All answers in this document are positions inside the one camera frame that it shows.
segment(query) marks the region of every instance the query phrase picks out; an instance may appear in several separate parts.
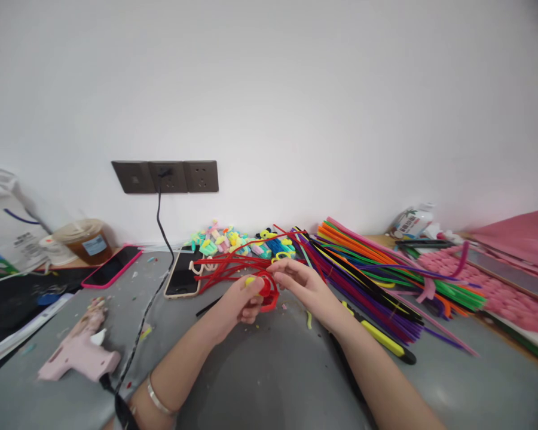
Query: hand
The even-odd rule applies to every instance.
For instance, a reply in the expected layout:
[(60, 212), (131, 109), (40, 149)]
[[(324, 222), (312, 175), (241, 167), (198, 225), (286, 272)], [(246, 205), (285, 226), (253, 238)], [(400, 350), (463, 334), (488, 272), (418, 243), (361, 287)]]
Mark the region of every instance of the hand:
[(263, 288), (261, 278), (245, 286), (245, 280), (251, 276), (244, 276), (233, 283), (227, 292), (221, 297), (201, 319), (208, 325), (209, 333), (213, 334), (215, 343), (221, 343), (233, 330), (239, 321), (253, 324), (261, 310), (263, 297), (257, 294)]
[(335, 334), (343, 329), (343, 322), (350, 313), (315, 270), (298, 261), (282, 259), (267, 271), (273, 274), (281, 290), (291, 291), (329, 331)]

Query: white bottle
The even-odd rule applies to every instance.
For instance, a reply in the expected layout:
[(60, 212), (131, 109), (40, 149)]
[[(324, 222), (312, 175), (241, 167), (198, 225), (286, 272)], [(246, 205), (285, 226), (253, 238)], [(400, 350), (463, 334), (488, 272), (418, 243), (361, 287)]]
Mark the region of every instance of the white bottle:
[(408, 209), (389, 231), (395, 239), (418, 239), (434, 219), (433, 203), (421, 203)]

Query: power outlet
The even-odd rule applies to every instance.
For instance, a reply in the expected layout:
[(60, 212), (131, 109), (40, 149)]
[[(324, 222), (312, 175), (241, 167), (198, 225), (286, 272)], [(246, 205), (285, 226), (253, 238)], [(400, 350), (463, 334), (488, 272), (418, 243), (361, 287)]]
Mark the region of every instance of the power outlet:
[(217, 192), (217, 161), (184, 161), (185, 181), (189, 192)]
[(115, 174), (126, 194), (154, 194), (147, 161), (112, 161)]
[[(182, 161), (150, 161), (148, 164), (156, 192), (160, 182), (162, 194), (187, 192), (184, 164)], [(170, 169), (172, 174), (160, 178), (158, 175), (166, 169)]]

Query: gray table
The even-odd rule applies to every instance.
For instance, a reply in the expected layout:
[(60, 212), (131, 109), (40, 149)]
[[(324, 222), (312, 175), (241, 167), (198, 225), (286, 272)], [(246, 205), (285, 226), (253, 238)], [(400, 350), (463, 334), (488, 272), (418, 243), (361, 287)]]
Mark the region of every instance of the gray table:
[[(148, 263), (144, 254), (107, 290), (80, 291), (30, 341), (36, 343), (32, 352), (18, 353), (0, 369), (0, 429), (99, 429), (112, 416), (112, 397), (79, 373), (70, 371), (58, 382), (38, 381), (36, 373), (64, 330), (100, 295), (113, 296), (104, 347), (126, 356), (142, 312), (170, 263), (167, 254), (155, 255), (158, 261)], [(159, 295), (148, 315), (154, 331), (140, 344), (122, 388), (124, 396), (196, 321), (195, 313), (225, 289), (227, 285), (220, 284), (193, 299), (165, 300)], [(287, 302), (287, 310), (279, 305), (262, 314), (259, 329), (238, 325), (213, 350), (182, 409), (178, 429), (372, 428), (325, 329), (314, 322), (309, 330), (302, 306), (288, 292), (280, 297), (282, 302)], [(416, 365), (395, 361), (447, 427), (538, 429), (538, 366), (472, 319), (446, 324), (482, 357), (471, 357), (425, 333), (410, 348)]]

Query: bangle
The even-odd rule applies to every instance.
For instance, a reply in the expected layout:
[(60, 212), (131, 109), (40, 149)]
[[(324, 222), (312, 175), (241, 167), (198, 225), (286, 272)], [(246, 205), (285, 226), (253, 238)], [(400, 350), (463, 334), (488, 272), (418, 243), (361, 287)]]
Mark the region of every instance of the bangle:
[(149, 398), (154, 403), (156, 408), (158, 408), (160, 411), (162, 411), (166, 415), (175, 416), (176, 413), (173, 411), (170, 411), (168, 408), (163, 406), (163, 403), (160, 402), (160, 400), (157, 398), (154, 388), (151, 386), (151, 373), (148, 376), (148, 393), (149, 393)]

